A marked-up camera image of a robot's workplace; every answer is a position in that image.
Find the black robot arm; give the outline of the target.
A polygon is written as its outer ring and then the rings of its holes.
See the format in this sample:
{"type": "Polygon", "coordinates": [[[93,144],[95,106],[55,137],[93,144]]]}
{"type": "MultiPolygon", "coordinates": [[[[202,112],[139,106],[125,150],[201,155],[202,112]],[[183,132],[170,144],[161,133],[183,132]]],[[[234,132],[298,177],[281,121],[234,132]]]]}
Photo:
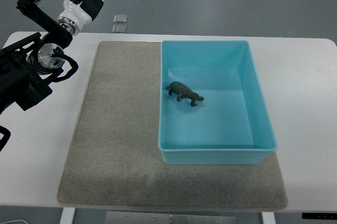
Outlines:
{"type": "Polygon", "coordinates": [[[65,55],[72,34],[45,14],[41,0],[18,0],[17,9],[46,30],[1,49],[1,111],[13,103],[22,110],[37,105],[52,93],[51,83],[72,77],[77,62],[65,55]]]}

